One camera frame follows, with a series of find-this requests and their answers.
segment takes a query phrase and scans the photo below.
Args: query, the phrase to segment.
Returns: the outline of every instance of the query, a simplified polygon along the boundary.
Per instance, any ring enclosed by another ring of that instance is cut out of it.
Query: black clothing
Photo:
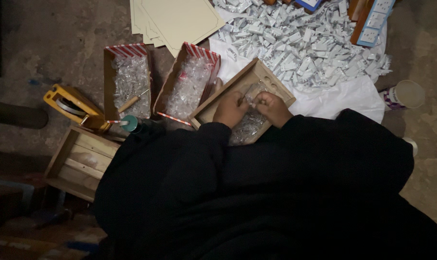
[[[128,137],[94,203],[120,254],[437,258],[437,224],[398,194],[412,146],[383,126],[344,110],[336,120],[294,116],[270,142],[228,147],[230,135],[207,123]]]

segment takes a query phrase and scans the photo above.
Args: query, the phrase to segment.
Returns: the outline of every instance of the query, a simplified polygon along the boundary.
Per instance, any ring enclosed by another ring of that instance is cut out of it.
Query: red and white striped box
[[[146,56],[148,59],[148,76],[150,80],[148,80],[148,88],[151,93],[151,117],[154,116],[154,103],[156,101],[156,97],[153,94],[152,86],[153,86],[153,77],[151,73],[152,60],[148,48],[144,44],[124,44],[124,45],[115,45],[115,46],[107,46],[104,50],[103,57],[103,71],[104,71],[104,117],[107,121],[115,121],[119,120],[119,113],[117,112],[117,108],[114,105],[114,93],[116,91],[116,84],[114,83],[114,77],[116,76],[117,70],[112,67],[112,62],[115,56],[124,56],[124,57],[133,57]]]
[[[220,54],[217,54],[213,51],[204,49],[202,47],[196,46],[194,44],[189,44],[187,42],[183,43],[181,46],[181,50],[178,53],[177,57],[175,58],[174,65],[172,65],[172,68],[169,71],[169,74],[167,76],[167,79],[164,82],[164,85],[162,86],[161,91],[159,92],[158,99],[156,99],[156,103],[154,104],[154,112],[170,118],[172,120],[187,124],[191,126],[191,123],[177,119],[175,117],[172,117],[170,115],[166,114],[166,104],[167,100],[169,100],[169,96],[172,93],[175,82],[177,81],[177,75],[178,72],[181,70],[181,63],[184,62],[188,55],[196,56],[196,57],[207,57],[212,64],[212,72],[209,77],[209,80],[207,82],[207,85],[204,88],[204,91],[201,95],[201,100],[199,102],[199,105],[201,105],[207,98],[209,98],[209,95],[211,93],[211,90],[215,83],[215,78],[217,77],[217,74],[219,73],[221,60],[220,60]]]

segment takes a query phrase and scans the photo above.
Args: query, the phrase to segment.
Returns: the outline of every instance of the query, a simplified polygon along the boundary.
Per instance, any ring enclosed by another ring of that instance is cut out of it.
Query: pile of white plastic parts
[[[216,6],[242,13],[227,22],[218,38],[236,47],[228,56],[259,57],[286,86],[313,92],[369,75],[373,82],[386,75],[391,57],[378,47],[350,43],[356,26],[348,15],[346,0],[323,3],[313,14],[278,0],[213,0]]]

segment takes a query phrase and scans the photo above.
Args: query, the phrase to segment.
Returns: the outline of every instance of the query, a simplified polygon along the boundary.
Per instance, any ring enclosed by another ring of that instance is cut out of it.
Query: wooden tray
[[[45,181],[93,202],[103,173],[119,147],[117,143],[71,126],[45,171]]]
[[[191,115],[190,122],[196,129],[202,124],[212,122],[215,110],[220,103],[221,98],[229,91],[240,91],[245,93],[250,84],[262,81],[265,83],[267,89],[278,95],[283,99],[286,106],[289,107],[296,101],[293,94],[281,83],[280,80],[271,72],[270,69],[263,64],[261,60],[255,58],[245,68],[243,68],[236,76],[228,81],[220,90],[209,97],[202,105],[200,105]],[[248,139],[245,144],[254,143],[259,137],[268,130],[271,126],[270,122],[266,121],[262,128],[254,135],[253,138]]]

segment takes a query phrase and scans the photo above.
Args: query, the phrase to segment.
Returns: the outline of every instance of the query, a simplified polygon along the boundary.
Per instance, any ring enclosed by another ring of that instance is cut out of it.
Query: paper cup
[[[402,139],[413,146],[413,157],[415,157],[418,154],[418,144],[416,144],[416,142],[413,141],[413,139],[408,137],[403,137]]]
[[[424,103],[424,89],[416,82],[403,80],[379,95],[385,103],[385,111],[401,108],[418,108]]]

